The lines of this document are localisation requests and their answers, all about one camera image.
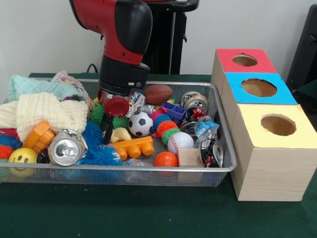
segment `smiley face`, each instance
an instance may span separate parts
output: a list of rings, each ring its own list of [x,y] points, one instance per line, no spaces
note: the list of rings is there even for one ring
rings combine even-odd
[[[34,150],[31,150],[29,148],[21,148],[15,150],[10,158],[9,158],[9,163],[35,163],[36,162],[36,156],[37,154],[35,153]],[[28,177],[31,176],[34,173],[33,168],[16,168],[16,167],[11,167],[10,168],[11,173],[18,177]]]

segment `cream knit cloth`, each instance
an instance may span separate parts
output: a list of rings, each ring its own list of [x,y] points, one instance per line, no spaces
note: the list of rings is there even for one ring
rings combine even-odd
[[[21,142],[43,120],[55,134],[64,128],[82,133],[87,113],[84,101],[60,102],[53,93],[25,94],[18,101],[0,105],[0,128],[16,128]]]

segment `round hole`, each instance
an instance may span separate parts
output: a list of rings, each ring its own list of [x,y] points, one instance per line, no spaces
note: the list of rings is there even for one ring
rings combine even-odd
[[[254,57],[245,54],[233,57],[232,61],[244,67],[251,67],[258,64],[258,61]]]
[[[272,97],[277,92],[277,88],[273,84],[259,78],[249,78],[244,80],[241,85],[244,91],[260,98]]]
[[[288,136],[296,131],[296,125],[291,119],[278,114],[264,116],[261,125],[275,135]]]

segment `stacked wooden boxes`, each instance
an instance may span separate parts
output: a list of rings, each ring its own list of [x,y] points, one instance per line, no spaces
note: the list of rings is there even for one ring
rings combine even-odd
[[[211,83],[238,157],[238,200],[302,200],[317,167],[317,133],[265,52],[216,50]]]

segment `black stand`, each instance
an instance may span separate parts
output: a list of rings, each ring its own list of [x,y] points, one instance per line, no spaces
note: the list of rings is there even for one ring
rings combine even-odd
[[[155,74],[179,74],[187,17],[184,12],[198,7],[199,0],[147,2],[153,28],[143,63]]]

